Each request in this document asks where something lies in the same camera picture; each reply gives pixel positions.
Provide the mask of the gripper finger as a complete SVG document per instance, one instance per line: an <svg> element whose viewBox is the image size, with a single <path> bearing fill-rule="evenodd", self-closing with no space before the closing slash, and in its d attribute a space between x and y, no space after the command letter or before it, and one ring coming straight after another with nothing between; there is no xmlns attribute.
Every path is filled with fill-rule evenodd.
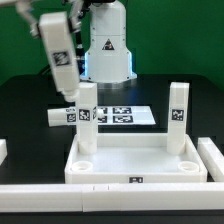
<svg viewBox="0 0 224 224"><path fill-rule="evenodd" d="M84 0L68 0L71 5L69 15L69 28L71 32L78 32L81 30L81 21L79 16L82 11Z"/></svg>
<svg viewBox="0 0 224 224"><path fill-rule="evenodd" d="M15 4L17 13L28 23L30 33L34 38L39 38L38 20L32 15L32 0L18 0Z"/></svg>

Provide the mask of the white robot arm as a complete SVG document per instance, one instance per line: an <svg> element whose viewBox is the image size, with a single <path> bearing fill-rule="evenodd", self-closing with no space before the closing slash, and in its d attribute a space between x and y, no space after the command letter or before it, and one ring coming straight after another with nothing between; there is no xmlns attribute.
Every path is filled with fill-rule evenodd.
<svg viewBox="0 0 224 224"><path fill-rule="evenodd" d="M16 10L43 40L55 85L69 95L81 80L117 84L136 77L126 47L126 9L119 0L63 0L71 11L35 19L33 0L17 0Z"/></svg>

